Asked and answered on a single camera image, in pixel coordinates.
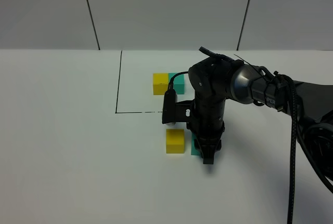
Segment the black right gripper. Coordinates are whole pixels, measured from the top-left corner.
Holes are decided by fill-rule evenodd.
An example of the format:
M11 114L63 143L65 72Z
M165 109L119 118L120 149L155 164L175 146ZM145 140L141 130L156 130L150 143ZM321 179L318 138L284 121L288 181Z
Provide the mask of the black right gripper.
M214 164L214 155L222 147L221 137L225 130L223 122L225 99L212 96L196 96L191 113L193 120L187 124L197 137L196 149L201 151L203 163Z

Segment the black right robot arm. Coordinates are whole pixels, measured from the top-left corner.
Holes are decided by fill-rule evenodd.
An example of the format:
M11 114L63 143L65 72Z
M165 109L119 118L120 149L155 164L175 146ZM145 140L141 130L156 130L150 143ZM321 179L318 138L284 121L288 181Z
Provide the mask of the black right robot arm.
M291 117L289 191L294 191L296 145L321 182L332 189L332 86L295 81L241 58L200 51L206 58L188 70L195 91L189 128L204 163L213 164L221 148L226 100L267 106Z

